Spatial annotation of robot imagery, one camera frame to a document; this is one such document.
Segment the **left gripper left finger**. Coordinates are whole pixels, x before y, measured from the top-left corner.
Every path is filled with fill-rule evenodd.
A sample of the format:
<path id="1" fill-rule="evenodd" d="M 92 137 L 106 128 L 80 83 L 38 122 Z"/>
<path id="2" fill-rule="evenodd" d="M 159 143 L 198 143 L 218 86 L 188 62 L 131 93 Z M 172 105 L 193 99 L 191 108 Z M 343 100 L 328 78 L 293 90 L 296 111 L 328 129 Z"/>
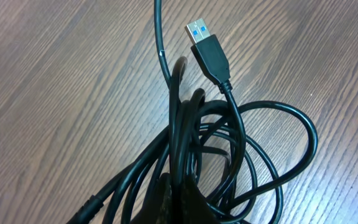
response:
<path id="1" fill-rule="evenodd" d="M 172 190 L 169 173 L 163 173 L 154 191 L 130 224 L 169 224 L 172 222 Z"/>

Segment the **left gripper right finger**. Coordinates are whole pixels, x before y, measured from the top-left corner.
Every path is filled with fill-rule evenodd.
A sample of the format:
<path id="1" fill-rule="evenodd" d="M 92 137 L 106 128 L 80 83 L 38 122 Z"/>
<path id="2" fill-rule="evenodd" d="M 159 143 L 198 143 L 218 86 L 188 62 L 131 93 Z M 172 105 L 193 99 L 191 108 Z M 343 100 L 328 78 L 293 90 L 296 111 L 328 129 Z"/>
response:
<path id="1" fill-rule="evenodd" d="M 191 177 L 185 177 L 180 191 L 183 224 L 220 224 Z"/>

